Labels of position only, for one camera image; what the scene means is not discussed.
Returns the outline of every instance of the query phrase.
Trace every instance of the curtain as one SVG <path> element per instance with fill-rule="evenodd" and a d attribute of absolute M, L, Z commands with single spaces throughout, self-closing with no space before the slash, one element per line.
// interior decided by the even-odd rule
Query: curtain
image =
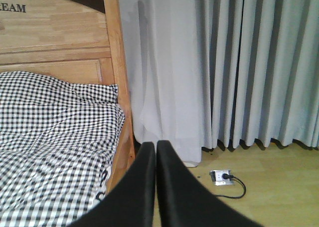
<path fill-rule="evenodd" d="M 190 166 L 205 145 L 196 0 L 120 0 L 138 142 L 170 140 Z"/>
<path fill-rule="evenodd" d="M 213 2 L 212 147 L 318 146 L 318 0 Z"/>
<path fill-rule="evenodd" d="M 138 142 L 319 145 L 318 0 L 120 0 Z"/>

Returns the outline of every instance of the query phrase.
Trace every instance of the power strip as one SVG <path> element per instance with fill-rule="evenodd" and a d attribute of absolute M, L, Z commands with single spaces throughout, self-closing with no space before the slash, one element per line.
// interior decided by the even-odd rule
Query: power strip
<path fill-rule="evenodd" d="M 233 185 L 234 184 L 233 180 L 224 179 L 223 174 L 230 175 L 230 170 L 213 170 L 209 172 L 209 175 L 211 176 L 211 179 L 216 186 Z"/>

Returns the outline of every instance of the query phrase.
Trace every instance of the wooden floor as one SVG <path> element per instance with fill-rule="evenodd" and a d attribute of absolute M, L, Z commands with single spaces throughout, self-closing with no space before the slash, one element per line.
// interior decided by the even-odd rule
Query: wooden floor
<path fill-rule="evenodd" d="M 190 168 L 212 193 L 241 195 L 242 187 L 215 186 L 210 170 L 231 169 L 247 187 L 239 200 L 220 198 L 245 216 L 266 227 L 319 227 L 319 151 L 297 144 L 287 147 L 271 143 L 240 146 L 236 150 L 218 147 L 202 152 L 202 162 Z M 160 227 L 156 200 L 154 227 Z"/>

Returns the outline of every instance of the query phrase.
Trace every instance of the wooden headboard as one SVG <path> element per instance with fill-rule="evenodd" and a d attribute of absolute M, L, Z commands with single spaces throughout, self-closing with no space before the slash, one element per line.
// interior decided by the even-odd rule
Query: wooden headboard
<path fill-rule="evenodd" d="M 112 189 L 135 157 L 118 0 L 0 0 L 0 72 L 16 70 L 119 85 L 126 122 L 108 183 Z"/>

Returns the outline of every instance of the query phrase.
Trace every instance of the checkered bedding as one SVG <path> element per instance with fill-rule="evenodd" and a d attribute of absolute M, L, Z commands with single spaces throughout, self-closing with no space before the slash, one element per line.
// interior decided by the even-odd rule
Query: checkered bedding
<path fill-rule="evenodd" d="M 0 74 L 0 227 L 66 226 L 102 199 L 124 114 L 117 86 Z"/>

